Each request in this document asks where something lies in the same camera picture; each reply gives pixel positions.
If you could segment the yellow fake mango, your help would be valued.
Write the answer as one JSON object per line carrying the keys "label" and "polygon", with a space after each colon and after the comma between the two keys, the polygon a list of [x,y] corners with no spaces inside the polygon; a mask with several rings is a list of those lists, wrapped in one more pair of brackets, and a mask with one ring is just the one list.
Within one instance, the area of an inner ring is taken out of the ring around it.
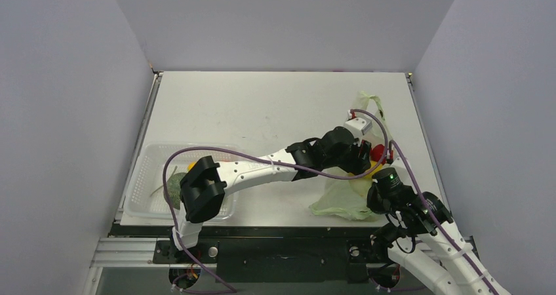
{"label": "yellow fake mango", "polygon": [[364,180],[373,180],[373,176],[379,172],[380,170],[383,169],[383,164],[379,164],[375,169],[371,170],[368,169],[365,171],[365,175],[360,177],[360,179],[364,179]]}

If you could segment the pale green plastic bag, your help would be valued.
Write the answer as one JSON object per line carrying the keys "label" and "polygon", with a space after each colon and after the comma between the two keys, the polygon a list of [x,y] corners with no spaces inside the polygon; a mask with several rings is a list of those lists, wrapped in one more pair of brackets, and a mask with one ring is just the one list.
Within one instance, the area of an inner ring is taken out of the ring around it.
{"label": "pale green plastic bag", "polygon": [[[391,133],[384,117],[384,109],[379,96],[358,92],[352,108],[363,109],[377,117],[391,139]],[[315,216],[337,216],[352,222],[373,222],[379,215],[367,207],[367,194],[372,180],[335,180],[325,182],[324,194],[309,205],[310,212]]]}

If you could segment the yellow fake lemon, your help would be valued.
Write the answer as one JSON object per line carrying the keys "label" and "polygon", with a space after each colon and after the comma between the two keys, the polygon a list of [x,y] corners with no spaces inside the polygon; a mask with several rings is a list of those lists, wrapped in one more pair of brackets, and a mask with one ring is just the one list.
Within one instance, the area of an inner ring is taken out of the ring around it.
{"label": "yellow fake lemon", "polygon": [[190,163],[190,164],[188,165],[188,167],[187,167],[187,172],[191,171],[192,168],[193,168],[196,164],[197,164],[196,162]]}

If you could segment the green fake melon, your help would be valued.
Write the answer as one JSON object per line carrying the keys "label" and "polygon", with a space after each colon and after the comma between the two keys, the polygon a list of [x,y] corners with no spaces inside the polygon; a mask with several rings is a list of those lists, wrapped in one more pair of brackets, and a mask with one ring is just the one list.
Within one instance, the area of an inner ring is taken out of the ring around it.
{"label": "green fake melon", "polygon": [[[169,193],[170,202],[174,210],[180,210],[181,199],[180,199],[180,182],[182,178],[186,175],[186,171],[181,169],[179,166],[174,166],[172,172],[169,174],[167,179],[167,189]],[[168,210],[169,206],[163,191],[163,185],[154,189],[149,195],[152,203],[154,204],[154,210],[161,212],[163,209]]]}

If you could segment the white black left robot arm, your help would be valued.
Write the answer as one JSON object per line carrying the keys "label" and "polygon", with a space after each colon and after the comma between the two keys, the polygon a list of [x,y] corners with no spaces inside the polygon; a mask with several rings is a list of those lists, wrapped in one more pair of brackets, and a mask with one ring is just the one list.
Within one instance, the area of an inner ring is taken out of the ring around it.
{"label": "white black left robot arm", "polygon": [[366,176],[373,165],[371,144],[356,138],[344,127],[336,127],[322,138],[309,138],[263,157],[234,154],[238,161],[217,162],[200,158],[180,180],[180,216],[172,229],[170,254],[188,262],[204,222],[220,212],[229,195],[272,182],[294,182],[325,175],[329,168]]}

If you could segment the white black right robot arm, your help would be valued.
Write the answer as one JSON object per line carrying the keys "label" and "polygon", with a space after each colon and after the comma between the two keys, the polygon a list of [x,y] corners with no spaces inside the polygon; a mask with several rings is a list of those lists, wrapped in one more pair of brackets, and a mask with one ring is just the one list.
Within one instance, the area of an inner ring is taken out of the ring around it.
{"label": "white black right robot arm", "polygon": [[370,236],[376,259],[405,268],[434,294],[508,294],[463,238],[442,200],[404,184],[393,167],[374,174],[367,206],[387,218]]}

